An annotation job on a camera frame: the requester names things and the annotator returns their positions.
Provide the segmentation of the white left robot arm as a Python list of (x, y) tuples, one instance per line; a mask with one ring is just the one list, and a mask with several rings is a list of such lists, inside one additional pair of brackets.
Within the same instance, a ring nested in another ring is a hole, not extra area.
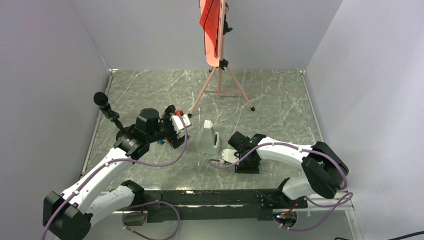
[(60, 240), (82, 240), (97, 222), (124, 207), (139, 209), (144, 203), (144, 188), (129, 180), (111, 193), (101, 192), (122, 172), (135, 164), (167, 167), (175, 164), (140, 161), (150, 145), (167, 140), (173, 148), (187, 146), (190, 114), (169, 105), (160, 115), (156, 109), (142, 109), (134, 124), (122, 127), (105, 157), (80, 180), (61, 193), (52, 191), (43, 200), (44, 240), (48, 232)]

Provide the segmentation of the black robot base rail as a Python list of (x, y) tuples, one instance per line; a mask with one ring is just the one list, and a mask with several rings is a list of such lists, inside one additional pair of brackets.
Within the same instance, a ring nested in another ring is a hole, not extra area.
[(280, 189), (146, 190), (143, 198), (121, 210), (137, 211), (141, 204), (148, 223), (181, 220), (256, 219), (272, 221), (274, 214), (305, 210), (303, 197), (291, 200)]

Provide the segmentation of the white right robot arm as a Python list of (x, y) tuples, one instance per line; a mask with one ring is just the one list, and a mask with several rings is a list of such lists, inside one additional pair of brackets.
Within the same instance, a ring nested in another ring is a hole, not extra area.
[(277, 161), (302, 170), (299, 177), (290, 178), (276, 193), (276, 202), (288, 208), (296, 199), (318, 194), (332, 199), (347, 187), (349, 169), (339, 156), (323, 142), (313, 145), (293, 144), (275, 140), (264, 134), (252, 137), (235, 132), (221, 152), (225, 163), (234, 165), (236, 173), (257, 174), (262, 160)]

